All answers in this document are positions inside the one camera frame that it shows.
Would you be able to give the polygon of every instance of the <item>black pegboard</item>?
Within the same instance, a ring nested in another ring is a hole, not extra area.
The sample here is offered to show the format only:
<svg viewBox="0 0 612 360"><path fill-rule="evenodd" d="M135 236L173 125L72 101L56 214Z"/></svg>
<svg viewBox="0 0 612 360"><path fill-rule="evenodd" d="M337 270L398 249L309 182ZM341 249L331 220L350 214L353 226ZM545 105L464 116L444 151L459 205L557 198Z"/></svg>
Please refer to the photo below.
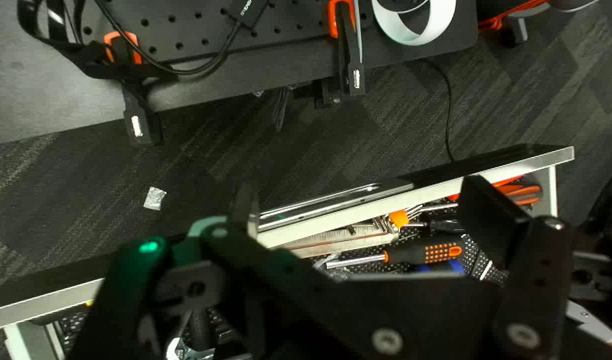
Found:
<svg viewBox="0 0 612 360"><path fill-rule="evenodd" d="M225 0L105 0L119 25L135 32L140 46L160 62L180 62L216 54L231 20ZM325 0L273 0L254 30L242 29L231 45L247 51L325 36ZM370 0L360 0L361 29L372 27ZM87 2L82 20L83 40L110 32L98 7Z"/></svg>

